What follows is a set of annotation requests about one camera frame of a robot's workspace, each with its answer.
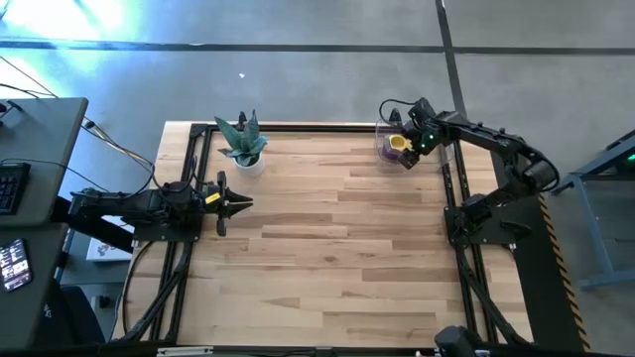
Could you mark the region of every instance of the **wooden tabletop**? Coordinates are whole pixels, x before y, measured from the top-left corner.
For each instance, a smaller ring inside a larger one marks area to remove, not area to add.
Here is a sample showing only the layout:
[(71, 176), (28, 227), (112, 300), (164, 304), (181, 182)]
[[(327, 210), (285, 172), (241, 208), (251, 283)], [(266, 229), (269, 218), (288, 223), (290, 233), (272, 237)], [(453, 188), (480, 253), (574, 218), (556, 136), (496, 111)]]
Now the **wooden tabletop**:
[[(158, 181), (180, 178), (190, 125), (166, 123)], [(216, 151), (224, 138), (213, 135), (207, 179), (225, 171), (228, 186), (254, 205), (227, 221), (226, 237), (215, 234), (214, 216), (205, 219), (179, 344), (421, 347), (434, 346), (443, 327), (465, 325), (439, 153), (406, 171), (377, 158), (373, 134), (263, 135), (257, 178), (241, 176)], [(471, 192), (493, 190), (489, 153), (462, 148)], [(137, 267), (129, 325), (157, 293), (165, 250), (155, 244)], [(531, 339), (513, 257), (498, 246), (484, 246), (483, 257), (492, 298)]]

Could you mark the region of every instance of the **potted plant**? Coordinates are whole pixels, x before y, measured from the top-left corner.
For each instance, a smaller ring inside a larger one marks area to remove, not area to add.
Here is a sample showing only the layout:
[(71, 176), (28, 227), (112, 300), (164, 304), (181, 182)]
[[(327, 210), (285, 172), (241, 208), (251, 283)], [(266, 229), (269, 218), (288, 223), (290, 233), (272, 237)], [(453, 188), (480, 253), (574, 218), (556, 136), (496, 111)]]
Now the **potted plant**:
[(251, 114), (251, 119), (244, 125), (242, 134), (231, 124), (218, 117), (214, 117), (218, 129), (227, 140), (231, 149), (218, 150), (225, 157), (234, 160), (239, 172), (246, 176), (256, 177), (265, 169), (265, 160), (262, 150), (267, 145), (267, 138), (260, 136), (260, 128), (256, 119), (256, 110)]

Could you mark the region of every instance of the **keyboard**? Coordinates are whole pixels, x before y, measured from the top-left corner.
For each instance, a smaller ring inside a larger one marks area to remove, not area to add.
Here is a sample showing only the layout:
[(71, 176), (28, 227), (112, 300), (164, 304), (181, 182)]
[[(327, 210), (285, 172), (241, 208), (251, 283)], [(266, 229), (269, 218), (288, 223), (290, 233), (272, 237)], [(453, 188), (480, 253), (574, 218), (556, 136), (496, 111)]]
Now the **keyboard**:
[(29, 180), (31, 165), (0, 165), (0, 215), (15, 215)]

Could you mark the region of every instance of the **smartphone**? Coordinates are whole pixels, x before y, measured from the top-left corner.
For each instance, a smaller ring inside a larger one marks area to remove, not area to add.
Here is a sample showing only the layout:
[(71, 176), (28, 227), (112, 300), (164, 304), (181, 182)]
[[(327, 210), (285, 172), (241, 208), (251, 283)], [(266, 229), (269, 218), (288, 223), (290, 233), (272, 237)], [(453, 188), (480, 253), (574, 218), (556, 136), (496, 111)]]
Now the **smartphone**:
[(31, 281), (33, 274), (29, 268), (27, 251), (22, 239), (16, 239), (0, 248), (0, 269), (2, 269), (2, 287), (7, 293)]

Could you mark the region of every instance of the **concrete floor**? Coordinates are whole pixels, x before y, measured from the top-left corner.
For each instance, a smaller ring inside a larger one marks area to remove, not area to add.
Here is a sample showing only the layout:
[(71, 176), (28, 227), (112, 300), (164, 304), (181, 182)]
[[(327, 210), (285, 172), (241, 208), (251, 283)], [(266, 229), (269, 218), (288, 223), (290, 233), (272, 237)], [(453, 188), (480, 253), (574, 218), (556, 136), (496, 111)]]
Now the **concrete floor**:
[[(28, 12), (33, 1), (14, 1), (0, 22), (0, 40), (442, 44), (434, 0), (59, 1)], [(445, 5), (455, 46), (635, 47), (630, 21), (635, 3), (628, 0), (445, 0)], [(54, 12), (72, 14), (76, 21), (51, 16)], [(87, 97), (88, 117), (151, 160), (167, 120), (233, 119), (240, 110), (256, 108), (261, 120), (374, 122), (381, 100), (422, 95), (438, 110), (453, 106), (441, 54), (0, 54), (60, 96)], [(456, 62), (470, 119), (522, 135), (562, 174), (633, 129), (634, 57), (459, 55)], [(36, 88), (3, 63), (0, 78)], [(112, 189), (136, 189), (145, 178), (133, 162), (84, 133), (70, 165)], [(67, 175), (63, 195), (84, 186)], [(596, 273), (573, 192), (549, 197), (549, 207), (573, 282)], [(635, 284), (576, 297), (592, 349), (633, 354)]]

